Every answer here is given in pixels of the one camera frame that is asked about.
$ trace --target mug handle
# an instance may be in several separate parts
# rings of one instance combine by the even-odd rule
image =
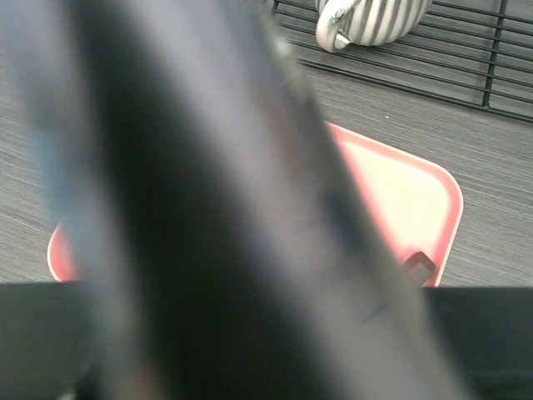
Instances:
[[[353,10],[361,0],[329,0],[318,17],[316,24],[316,41],[329,53],[342,50],[350,44],[350,38],[341,32],[346,19],[353,15]]]

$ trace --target wire rack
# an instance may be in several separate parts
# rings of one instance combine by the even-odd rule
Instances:
[[[533,123],[531,1],[434,1],[406,37],[336,54],[316,44],[314,0],[275,0],[272,11],[305,66]]]

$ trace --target tray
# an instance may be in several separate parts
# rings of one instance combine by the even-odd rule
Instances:
[[[424,286],[437,286],[456,235],[463,197],[442,167],[328,124],[378,230],[400,263],[424,253],[436,270]],[[76,279],[61,224],[50,238],[48,267],[59,282]]]

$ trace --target table surface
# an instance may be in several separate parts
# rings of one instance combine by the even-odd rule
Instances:
[[[46,192],[6,59],[0,44],[0,282],[50,280]],[[465,210],[442,285],[533,282],[532,125],[307,71],[328,121],[438,163],[460,184]]]

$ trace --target striped mug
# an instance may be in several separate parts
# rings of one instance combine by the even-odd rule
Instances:
[[[315,0],[316,40],[334,53],[348,44],[380,46],[407,35],[431,0]]]

